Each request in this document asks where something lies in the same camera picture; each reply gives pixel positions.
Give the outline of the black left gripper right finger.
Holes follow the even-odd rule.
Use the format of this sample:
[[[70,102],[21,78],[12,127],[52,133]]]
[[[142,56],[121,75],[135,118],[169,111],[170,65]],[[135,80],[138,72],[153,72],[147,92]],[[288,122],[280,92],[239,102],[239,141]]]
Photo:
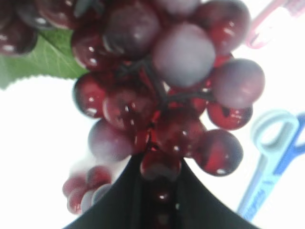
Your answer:
[[[195,176],[184,159],[174,188],[175,229],[255,229],[217,199]]]

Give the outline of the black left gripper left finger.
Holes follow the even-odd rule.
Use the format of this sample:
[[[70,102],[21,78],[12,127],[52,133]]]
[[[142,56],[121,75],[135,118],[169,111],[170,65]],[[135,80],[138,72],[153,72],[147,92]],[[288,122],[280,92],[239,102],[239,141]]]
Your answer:
[[[156,204],[141,178],[144,154],[132,156],[109,191],[66,229],[150,229]]]

